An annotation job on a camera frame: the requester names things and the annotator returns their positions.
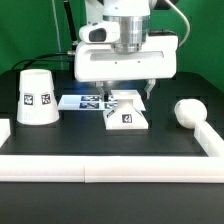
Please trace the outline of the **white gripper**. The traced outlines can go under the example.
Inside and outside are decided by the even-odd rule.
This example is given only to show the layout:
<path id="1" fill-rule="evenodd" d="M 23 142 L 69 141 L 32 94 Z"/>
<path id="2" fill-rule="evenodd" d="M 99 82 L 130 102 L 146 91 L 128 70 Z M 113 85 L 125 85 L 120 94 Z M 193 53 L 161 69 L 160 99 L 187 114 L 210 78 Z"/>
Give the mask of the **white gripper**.
<path id="1" fill-rule="evenodd" d="M 117 53 L 110 44 L 81 42 L 76 50 L 75 77 L 79 82 L 96 82 L 102 101 L 105 101 L 105 91 L 101 81 L 149 79 L 145 86 L 149 99 L 155 79 L 175 75 L 177 48 L 175 35 L 148 36 L 142 49 L 135 53 Z"/>

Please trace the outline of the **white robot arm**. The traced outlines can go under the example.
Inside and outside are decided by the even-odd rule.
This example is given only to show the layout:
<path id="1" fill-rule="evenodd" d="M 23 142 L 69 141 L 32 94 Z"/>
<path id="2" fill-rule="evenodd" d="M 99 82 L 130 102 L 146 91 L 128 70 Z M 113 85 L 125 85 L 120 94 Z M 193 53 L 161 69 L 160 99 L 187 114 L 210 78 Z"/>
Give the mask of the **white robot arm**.
<path id="1" fill-rule="evenodd" d="M 150 32 L 154 0 L 104 0 L 101 19 L 79 30 L 75 78 L 94 82 L 145 80 L 151 92 L 156 81 L 176 73 L 178 37 Z"/>

